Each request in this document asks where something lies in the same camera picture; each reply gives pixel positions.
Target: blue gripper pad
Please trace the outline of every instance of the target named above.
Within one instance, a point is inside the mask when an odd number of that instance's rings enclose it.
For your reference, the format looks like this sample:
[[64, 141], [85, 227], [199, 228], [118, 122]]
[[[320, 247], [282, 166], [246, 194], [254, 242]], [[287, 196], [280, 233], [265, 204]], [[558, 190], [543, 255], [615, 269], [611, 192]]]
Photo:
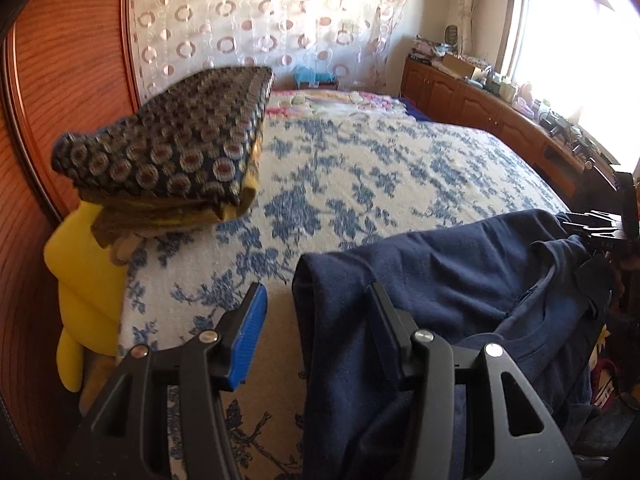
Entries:
[[228, 387], [225, 388], [230, 392], [234, 391], [249, 373], [249, 365], [254, 357], [255, 346], [267, 316], [267, 289], [260, 283], [256, 283], [255, 287], [254, 290], [252, 285], [245, 297], [245, 301], [250, 301], [248, 306], [243, 301], [235, 313], [240, 316], [244, 314], [244, 319], [230, 347], [230, 367], [226, 377]]

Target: wooden cabinet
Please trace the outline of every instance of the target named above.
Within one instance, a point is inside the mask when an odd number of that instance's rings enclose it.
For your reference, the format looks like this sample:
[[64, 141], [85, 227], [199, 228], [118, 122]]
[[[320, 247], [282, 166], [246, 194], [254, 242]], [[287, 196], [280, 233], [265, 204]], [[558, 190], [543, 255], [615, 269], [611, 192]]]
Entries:
[[422, 93], [422, 87], [426, 85], [427, 79], [424, 70], [421, 70], [420, 66], [414, 67], [407, 63], [404, 67], [404, 74], [402, 75], [402, 86], [400, 92], [402, 97], [411, 99], [416, 105], [420, 100], [420, 94]]
[[460, 126], [492, 132], [498, 116], [498, 105], [486, 98], [481, 91], [464, 85], [454, 108], [454, 122]]
[[411, 99], [433, 121], [494, 134], [565, 201], [576, 191], [583, 164], [566, 146], [501, 99], [413, 60], [404, 64], [401, 95]]
[[402, 97], [414, 102], [430, 119], [448, 123], [459, 87], [455, 79], [427, 65], [406, 63], [400, 91]]
[[434, 121], [452, 122], [451, 113], [460, 90], [460, 83], [435, 70], [430, 71], [427, 81], [428, 88], [422, 96], [420, 109]]
[[529, 164], [535, 162], [545, 143], [533, 124], [507, 108], [498, 112], [492, 133]]

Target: box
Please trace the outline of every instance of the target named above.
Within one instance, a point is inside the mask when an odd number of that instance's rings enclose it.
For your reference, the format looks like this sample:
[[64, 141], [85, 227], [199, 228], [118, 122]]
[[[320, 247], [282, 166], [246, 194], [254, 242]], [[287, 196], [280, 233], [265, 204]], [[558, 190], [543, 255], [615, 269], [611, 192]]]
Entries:
[[338, 82], [325, 82], [325, 81], [316, 81], [314, 83], [310, 83], [309, 81], [296, 81], [296, 89], [297, 90], [307, 90], [309, 88], [316, 88], [319, 90], [337, 90]]
[[478, 81], [481, 78], [482, 74], [484, 74], [484, 71], [481, 68], [478, 68], [477, 66], [466, 62], [459, 57], [453, 56], [448, 52], [442, 58], [442, 64], [459, 76], [468, 77], [473, 81]]

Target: yellow stuffed toy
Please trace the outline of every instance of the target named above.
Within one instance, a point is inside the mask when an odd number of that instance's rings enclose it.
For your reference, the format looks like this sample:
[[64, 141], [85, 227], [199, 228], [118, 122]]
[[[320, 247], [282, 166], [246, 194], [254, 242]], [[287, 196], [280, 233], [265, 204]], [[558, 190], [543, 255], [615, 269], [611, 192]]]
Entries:
[[115, 356], [127, 267], [110, 261], [91, 225], [102, 206], [81, 202], [65, 218], [44, 247], [47, 267], [58, 279], [58, 300], [63, 329], [56, 363], [67, 390], [82, 387], [84, 348]]

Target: blue floral bedspread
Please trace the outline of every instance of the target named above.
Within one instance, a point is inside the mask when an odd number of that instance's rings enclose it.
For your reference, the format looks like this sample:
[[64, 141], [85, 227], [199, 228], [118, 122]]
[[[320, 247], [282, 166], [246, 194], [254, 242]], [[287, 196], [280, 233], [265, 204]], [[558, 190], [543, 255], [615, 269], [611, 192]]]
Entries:
[[[302, 471], [305, 377], [290, 291], [300, 254], [566, 207], [519, 156], [479, 130], [321, 110], [271, 116], [263, 131], [262, 190], [245, 216], [149, 239], [134, 254], [119, 351], [183, 344], [215, 327], [251, 282], [263, 282], [269, 313], [254, 362], [246, 384], [223, 403], [241, 476], [287, 480]], [[168, 409], [172, 471], [182, 480], [175, 389]]]

